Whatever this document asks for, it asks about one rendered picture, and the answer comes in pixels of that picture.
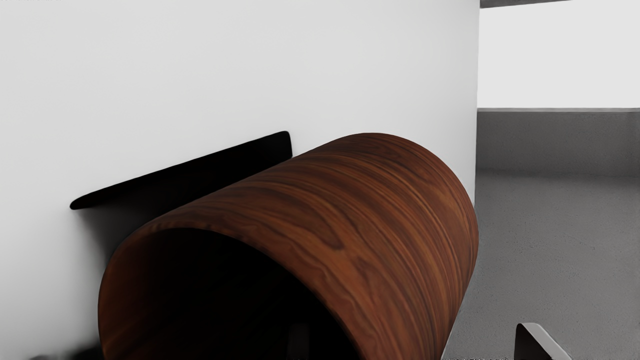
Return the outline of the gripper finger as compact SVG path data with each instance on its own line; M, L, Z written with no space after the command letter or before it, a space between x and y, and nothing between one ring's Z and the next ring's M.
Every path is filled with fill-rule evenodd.
M560 360L560 347L541 325L534 322L518 323L514 360Z

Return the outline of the brown wooden mug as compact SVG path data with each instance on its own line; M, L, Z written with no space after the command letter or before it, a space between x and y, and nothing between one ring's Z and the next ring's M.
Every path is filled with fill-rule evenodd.
M103 274L105 360L441 360L473 275L466 189L422 146L341 137L170 210Z

